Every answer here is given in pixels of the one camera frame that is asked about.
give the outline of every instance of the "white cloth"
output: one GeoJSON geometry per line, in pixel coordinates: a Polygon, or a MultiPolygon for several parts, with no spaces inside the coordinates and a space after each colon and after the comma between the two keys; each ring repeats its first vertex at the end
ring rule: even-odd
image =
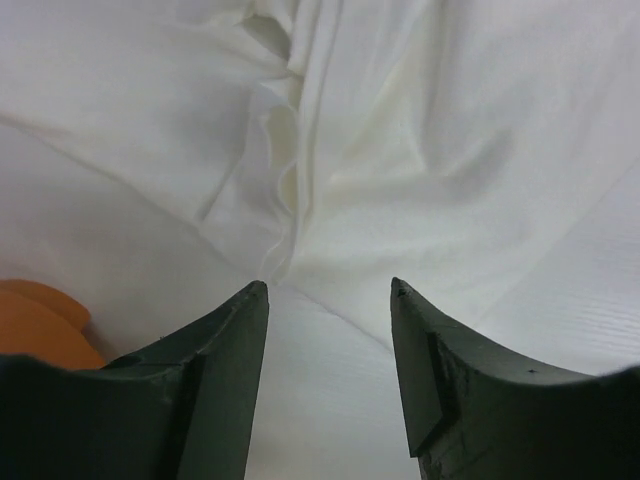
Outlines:
{"type": "MultiPolygon", "coordinates": [[[[0,126],[0,278],[92,313],[109,357],[199,318],[250,277],[118,182],[0,126]]],[[[291,289],[269,288],[247,480],[417,480],[392,355],[291,289]]]]}
{"type": "Polygon", "coordinates": [[[0,129],[0,275],[111,356],[281,280],[248,478],[417,478],[392,276],[541,360],[638,357],[637,10],[0,0],[0,122],[49,145],[0,129]]]}

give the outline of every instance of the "white sheet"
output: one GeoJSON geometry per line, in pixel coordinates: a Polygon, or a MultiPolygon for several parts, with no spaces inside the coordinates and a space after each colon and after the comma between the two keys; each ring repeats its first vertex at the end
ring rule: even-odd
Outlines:
{"type": "MultiPolygon", "coordinates": [[[[0,127],[0,278],[61,288],[110,358],[208,313],[250,278],[131,189],[0,127]]],[[[417,480],[392,355],[295,291],[271,315],[247,480],[417,480]]]]}
{"type": "Polygon", "coordinates": [[[0,275],[85,303],[111,355],[284,279],[248,478],[417,478],[392,276],[542,360],[639,356],[637,27],[633,0],[0,0],[0,118],[64,152],[0,129],[0,275]]]}

